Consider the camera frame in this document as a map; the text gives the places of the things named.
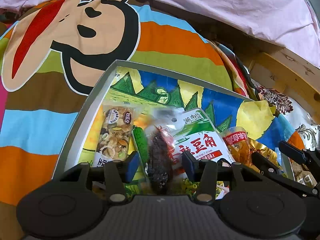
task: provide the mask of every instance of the red stripe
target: red stripe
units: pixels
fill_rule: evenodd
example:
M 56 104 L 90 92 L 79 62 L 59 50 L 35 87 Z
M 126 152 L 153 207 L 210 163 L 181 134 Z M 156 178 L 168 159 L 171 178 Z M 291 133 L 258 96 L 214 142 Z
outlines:
M 58 0 L 41 8 L 38 14 L 34 17 L 17 48 L 16 54 L 14 55 L 12 64 L 12 78 L 14 78 L 16 75 L 30 46 L 56 17 L 64 1 L 65 0 Z

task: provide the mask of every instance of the black eye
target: black eye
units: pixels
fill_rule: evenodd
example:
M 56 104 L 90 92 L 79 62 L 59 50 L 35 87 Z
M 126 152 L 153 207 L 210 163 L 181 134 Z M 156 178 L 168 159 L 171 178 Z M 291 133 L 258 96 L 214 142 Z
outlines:
M 84 38 L 93 38 L 97 33 L 94 29 L 83 25 L 77 25 L 79 34 Z
M 96 11 L 92 7 L 87 7 L 86 9 L 84 9 L 84 12 L 89 18 L 95 18 L 101 15 L 101 12 Z

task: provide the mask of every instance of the metal screw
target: metal screw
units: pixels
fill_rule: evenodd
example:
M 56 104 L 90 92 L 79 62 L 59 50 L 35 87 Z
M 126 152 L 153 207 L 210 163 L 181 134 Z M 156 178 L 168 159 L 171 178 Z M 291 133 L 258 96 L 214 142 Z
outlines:
M 122 195 L 122 194 L 117 193 L 117 194 L 111 195 L 109 199 L 112 202 L 122 202 L 122 201 L 125 200 L 125 196 Z
M 197 200 L 201 202 L 209 202 L 212 200 L 212 196 L 209 194 L 199 194 Z

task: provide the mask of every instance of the cartoon monkey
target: cartoon monkey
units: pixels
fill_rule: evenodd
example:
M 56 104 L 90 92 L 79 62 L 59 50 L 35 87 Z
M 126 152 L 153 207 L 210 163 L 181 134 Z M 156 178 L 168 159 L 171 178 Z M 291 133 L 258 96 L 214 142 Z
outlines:
M 88 95 L 115 59 L 128 60 L 135 52 L 139 16 L 126 2 L 58 0 L 23 18 L 4 53 L 4 87 L 21 88 L 55 50 L 70 88 Z

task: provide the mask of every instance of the white round label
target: white round label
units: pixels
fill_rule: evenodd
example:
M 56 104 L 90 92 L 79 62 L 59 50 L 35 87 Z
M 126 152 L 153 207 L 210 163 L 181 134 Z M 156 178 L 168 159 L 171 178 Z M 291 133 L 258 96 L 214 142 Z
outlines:
M 111 109 L 109 113 L 109 122 L 108 123 L 115 123 L 119 119 L 119 112 L 116 109 Z

